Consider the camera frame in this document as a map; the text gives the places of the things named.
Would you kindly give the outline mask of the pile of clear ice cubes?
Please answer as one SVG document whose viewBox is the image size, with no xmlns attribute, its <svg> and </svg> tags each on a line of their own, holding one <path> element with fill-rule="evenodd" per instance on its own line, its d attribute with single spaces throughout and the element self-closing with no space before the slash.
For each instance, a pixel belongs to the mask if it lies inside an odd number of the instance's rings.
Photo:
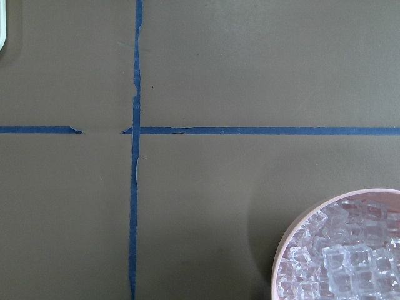
<svg viewBox="0 0 400 300">
<path fill-rule="evenodd" d="M 277 265 L 279 299 L 399 299 L 399 210 L 342 199 L 301 222 Z"/>
</svg>

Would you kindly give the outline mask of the pink bowl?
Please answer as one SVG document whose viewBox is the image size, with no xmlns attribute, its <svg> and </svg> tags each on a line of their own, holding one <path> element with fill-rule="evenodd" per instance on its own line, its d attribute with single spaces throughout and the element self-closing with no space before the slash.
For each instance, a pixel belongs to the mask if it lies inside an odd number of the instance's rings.
<svg viewBox="0 0 400 300">
<path fill-rule="evenodd" d="M 399 190 L 386 188 L 361 189 L 347 192 L 331 199 L 323 199 L 307 208 L 289 225 L 276 248 L 271 271 L 271 299 L 280 299 L 277 289 L 278 267 L 283 254 L 297 229 L 316 211 L 342 199 L 373 200 L 385 204 L 391 211 L 399 212 Z"/>
</svg>

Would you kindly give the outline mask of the cream bear tray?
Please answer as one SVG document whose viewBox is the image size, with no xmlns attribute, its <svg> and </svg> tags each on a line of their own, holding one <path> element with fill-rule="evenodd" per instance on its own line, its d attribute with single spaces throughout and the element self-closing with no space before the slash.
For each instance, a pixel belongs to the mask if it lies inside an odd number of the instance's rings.
<svg viewBox="0 0 400 300">
<path fill-rule="evenodd" d="M 0 50 L 3 49 L 7 36 L 6 0 L 0 0 Z"/>
</svg>

